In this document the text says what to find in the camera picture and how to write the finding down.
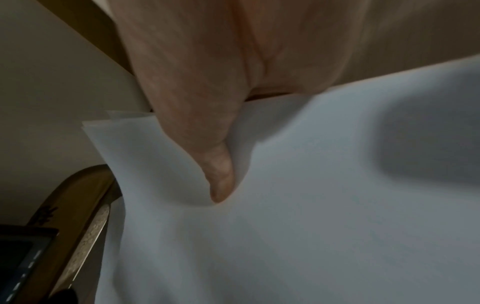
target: hand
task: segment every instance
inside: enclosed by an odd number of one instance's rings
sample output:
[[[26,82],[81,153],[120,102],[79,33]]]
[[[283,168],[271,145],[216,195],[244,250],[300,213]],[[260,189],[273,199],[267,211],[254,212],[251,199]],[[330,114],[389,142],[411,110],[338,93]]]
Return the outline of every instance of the hand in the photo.
[[[225,138],[249,96],[319,93],[340,75],[369,0],[110,0],[163,130],[214,202],[233,191]]]

